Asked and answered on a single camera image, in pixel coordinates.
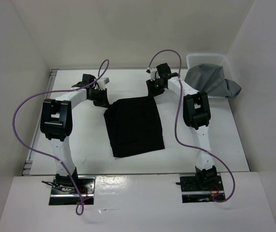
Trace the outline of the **black skirt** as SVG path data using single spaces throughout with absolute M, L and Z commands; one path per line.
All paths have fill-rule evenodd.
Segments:
M 165 148 L 153 97 L 119 99 L 104 112 L 113 157 L 125 158 Z

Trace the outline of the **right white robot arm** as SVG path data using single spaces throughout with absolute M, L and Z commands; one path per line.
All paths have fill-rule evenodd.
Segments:
M 181 98 L 178 109 L 182 110 L 185 125 L 192 129 L 192 136 L 196 140 L 193 147 L 198 150 L 195 184 L 197 188 L 206 190 L 217 178 L 215 163 L 209 154 L 211 112 L 207 93 L 199 92 L 180 79 L 178 73 L 172 72 L 167 63 L 160 64 L 155 69 L 148 68 L 146 73 L 150 75 L 146 81 L 149 96 L 158 96 L 169 89 Z

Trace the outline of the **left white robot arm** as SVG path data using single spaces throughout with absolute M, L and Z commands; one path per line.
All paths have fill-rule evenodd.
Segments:
M 95 106 L 108 107 L 106 84 L 109 78 L 98 81 L 90 74 L 83 74 L 82 81 L 73 85 L 69 92 L 55 99 L 45 99 L 41 113 L 40 130 L 48 139 L 56 160 L 55 183 L 68 193 L 79 189 L 77 168 L 74 165 L 69 136 L 73 130 L 72 110 L 90 100 Z

